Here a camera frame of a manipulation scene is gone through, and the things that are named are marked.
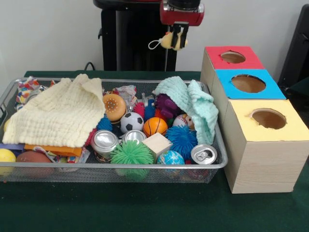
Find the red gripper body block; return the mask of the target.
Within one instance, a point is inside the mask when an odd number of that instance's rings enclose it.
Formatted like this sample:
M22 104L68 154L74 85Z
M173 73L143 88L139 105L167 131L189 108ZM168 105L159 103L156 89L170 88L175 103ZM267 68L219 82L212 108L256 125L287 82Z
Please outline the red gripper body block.
M161 1L160 20L164 25L185 23L199 26L203 20L205 6L200 1Z

